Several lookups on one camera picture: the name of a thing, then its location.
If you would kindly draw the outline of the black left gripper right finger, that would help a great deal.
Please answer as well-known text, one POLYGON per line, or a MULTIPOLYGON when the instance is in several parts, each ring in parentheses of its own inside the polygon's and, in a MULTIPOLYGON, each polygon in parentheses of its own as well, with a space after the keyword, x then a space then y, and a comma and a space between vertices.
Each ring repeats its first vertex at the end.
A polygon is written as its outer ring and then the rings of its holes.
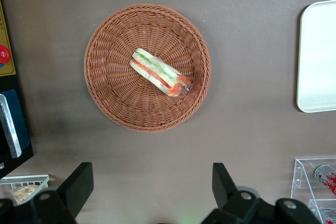
POLYGON ((256 194, 238 189, 222 163, 214 163, 212 191, 217 203, 202 223, 319 223, 302 202, 280 198, 275 205, 256 194))

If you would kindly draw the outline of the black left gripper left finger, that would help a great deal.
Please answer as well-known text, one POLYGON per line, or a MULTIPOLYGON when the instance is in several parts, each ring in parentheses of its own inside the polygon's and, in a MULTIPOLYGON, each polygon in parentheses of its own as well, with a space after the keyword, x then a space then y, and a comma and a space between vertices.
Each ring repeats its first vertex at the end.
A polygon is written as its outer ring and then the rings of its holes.
POLYGON ((93 188, 92 163, 83 162, 57 189, 45 188, 19 206, 2 198, 1 223, 76 223, 93 188))

